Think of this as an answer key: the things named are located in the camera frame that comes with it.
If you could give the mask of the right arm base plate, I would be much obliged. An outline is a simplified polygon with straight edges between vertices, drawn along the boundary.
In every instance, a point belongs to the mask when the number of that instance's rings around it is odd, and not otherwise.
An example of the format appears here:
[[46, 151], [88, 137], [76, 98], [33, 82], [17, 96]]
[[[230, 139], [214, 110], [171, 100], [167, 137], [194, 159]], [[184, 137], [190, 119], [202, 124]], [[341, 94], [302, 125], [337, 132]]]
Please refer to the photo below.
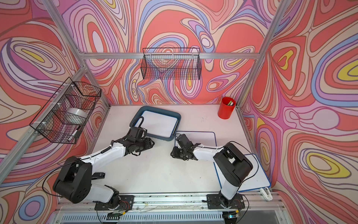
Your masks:
[[215, 209], [237, 209], [242, 210], [245, 208], [243, 195], [236, 193], [232, 199], [227, 199], [221, 194], [207, 194], [206, 200], [207, 206], [211, 210]]

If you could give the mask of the blue whiteboard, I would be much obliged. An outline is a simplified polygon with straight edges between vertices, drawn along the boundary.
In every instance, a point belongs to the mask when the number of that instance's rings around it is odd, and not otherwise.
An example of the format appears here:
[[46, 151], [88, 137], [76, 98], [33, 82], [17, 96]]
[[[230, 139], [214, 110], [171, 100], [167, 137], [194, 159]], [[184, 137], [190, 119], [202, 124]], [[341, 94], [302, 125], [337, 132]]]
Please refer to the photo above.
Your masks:
[[270, 187], [271, 184], [263, 170], [262, 165], [258, 161], [255, 154], [246, 154], [246, 158], [252, 163], [253, 168], [249, 175], [245, 178], [244, 183], [238, 189], [238, 192], [251, 190], [259, 190], [260, 188]]
[[144, 111], [141, 117], [144, 118], [141, 127], [156, 138], [171, 138], [178, 123], [176, 117], [150, 111]]
[[177, 138], [185, 134], [186, 137], [193, 143], [201, 143], [207, 147], [217, 147], [216, 135], [214, 132], [203, 132], [203, 131], [178, 131], [175, 135], [175, 146], [180, 147]]

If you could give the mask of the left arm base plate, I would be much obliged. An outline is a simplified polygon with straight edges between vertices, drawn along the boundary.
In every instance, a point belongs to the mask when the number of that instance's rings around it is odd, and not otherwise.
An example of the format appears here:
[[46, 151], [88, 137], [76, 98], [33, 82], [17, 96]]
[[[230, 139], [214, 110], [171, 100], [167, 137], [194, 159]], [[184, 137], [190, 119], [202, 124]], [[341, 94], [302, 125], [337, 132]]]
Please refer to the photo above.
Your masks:
[[114, 195], [107, 203], [96, 202], [95, 211], [130, 211], [134, 198], [134, 195]]

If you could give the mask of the teal plastic storage box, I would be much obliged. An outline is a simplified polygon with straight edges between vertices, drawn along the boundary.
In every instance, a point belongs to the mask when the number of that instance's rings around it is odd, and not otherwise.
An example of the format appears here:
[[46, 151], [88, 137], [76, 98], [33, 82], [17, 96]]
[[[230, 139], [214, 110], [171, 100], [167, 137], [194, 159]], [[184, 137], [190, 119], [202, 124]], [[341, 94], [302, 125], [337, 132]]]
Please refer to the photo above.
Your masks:
[[181, 115], [162, 108], [143, 106], [132, 121], [130, 127], [141, 127], [147, 130], [147, 136], [164, 141], [171, 141], [177, 132]]

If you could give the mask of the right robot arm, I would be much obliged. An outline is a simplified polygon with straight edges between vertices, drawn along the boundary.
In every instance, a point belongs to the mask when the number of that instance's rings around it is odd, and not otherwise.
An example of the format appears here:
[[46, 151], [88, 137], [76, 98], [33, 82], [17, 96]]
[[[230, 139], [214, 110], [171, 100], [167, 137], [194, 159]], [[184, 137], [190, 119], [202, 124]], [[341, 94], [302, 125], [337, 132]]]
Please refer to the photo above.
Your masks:
[[177, 136], [176, 142], [178, 145], [173, 147], [172, 158], [216, 163], [226, 180], [218, 193], [219, 198], [224, 202], [234, 199], [238, 189], [253, 169], [251, 161], [233, 142], [228, 142], [221, 147], [209, 147], [200, 143], [193, 144], [185, 134]]

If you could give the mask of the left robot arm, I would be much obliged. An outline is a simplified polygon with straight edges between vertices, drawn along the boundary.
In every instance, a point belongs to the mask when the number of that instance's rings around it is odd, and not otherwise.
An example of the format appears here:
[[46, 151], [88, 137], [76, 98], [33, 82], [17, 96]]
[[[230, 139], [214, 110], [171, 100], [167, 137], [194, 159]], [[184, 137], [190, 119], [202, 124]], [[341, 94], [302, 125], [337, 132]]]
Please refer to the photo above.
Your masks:
[[146, 129], [132, 127], [126, 136], [112, 140], [108, 147], [99, 152], [81, 158], [68, 158], [53, 184], [53, 191], [72, 203], [89, 200], [102, 203], [109, 210], [117, 208], [121, 202], [119, 191], [108, 185], [92, 183], [92, 176], [114, 160], [127, 155], [139, 156], [153, 148], [155, 142], [146, 134]]

